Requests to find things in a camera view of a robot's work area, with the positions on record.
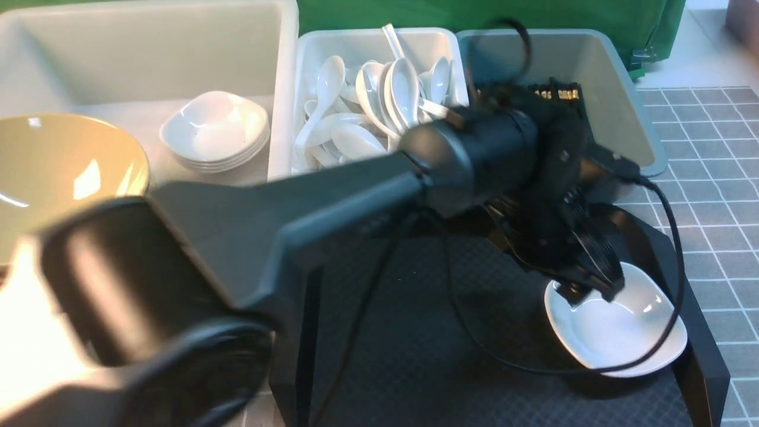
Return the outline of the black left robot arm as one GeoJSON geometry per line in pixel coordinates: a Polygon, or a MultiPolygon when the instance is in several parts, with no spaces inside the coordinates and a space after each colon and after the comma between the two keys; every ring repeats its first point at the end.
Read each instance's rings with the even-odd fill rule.
{"type": "Polygon", "coordinates": [[[217,426],[295,372],[307,276],[491,200],[516,253],[562,274],[607,255],[577,191],[633,162],[519,86],[418,125],[396,153],[252,187],[173,182],[17,241],[2,286],[3,426],[217,426]]]}

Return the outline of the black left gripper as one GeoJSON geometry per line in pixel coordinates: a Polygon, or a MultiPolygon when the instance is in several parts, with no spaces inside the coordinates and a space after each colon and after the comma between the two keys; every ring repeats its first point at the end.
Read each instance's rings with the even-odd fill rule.
{"type": "Polygon", "coordinates": [[[486,105],[514,109],[536,125],[538,163],[524,189],[486,203],[510,254],[523,267],[559,282],[572,306],[593,291],[612,302],[624,288],[620,260],[590,216],[586,192],[609,176],[607,149],[594,139],[572,101],[547,99],[528,89],[488,89],[486,105]]]}

